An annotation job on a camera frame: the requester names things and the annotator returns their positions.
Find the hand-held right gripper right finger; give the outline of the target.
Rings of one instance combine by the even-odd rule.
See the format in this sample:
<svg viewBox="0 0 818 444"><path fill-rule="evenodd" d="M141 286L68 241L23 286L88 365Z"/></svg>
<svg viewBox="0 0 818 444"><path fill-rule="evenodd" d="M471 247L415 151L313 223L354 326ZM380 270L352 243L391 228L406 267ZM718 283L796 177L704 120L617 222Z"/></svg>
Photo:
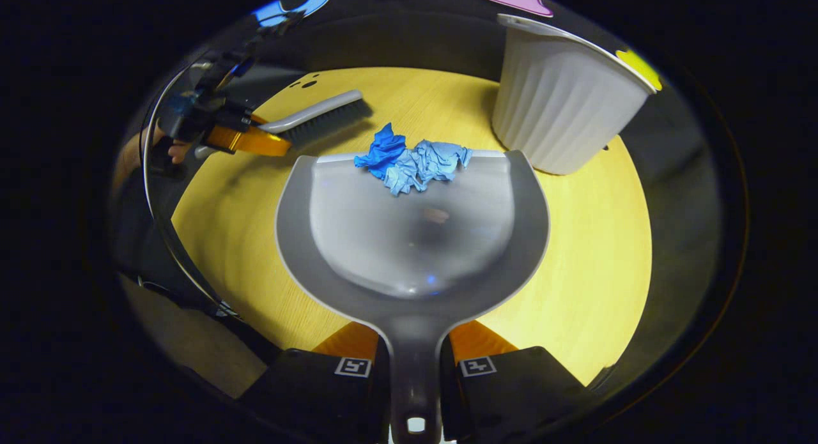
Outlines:
<svg viewBox="0 0 818 444"><path fill-rule="evenodd" d="M532 441L590 403L591 391L542 347L517 349L478 321L442 342L445 441Z"/></svg>

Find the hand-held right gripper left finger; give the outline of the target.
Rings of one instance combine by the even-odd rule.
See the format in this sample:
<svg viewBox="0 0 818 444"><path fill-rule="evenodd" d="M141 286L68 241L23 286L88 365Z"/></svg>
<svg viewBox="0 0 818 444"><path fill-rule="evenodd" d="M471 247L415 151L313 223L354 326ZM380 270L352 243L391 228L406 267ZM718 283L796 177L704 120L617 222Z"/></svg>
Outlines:
<svg viewBox="0 0 818 444"><path fill-rule="evenodd" d="M389 353L370 328L350 323L312 351L281 351L240 405L294 443L386 443Z"/></svg>

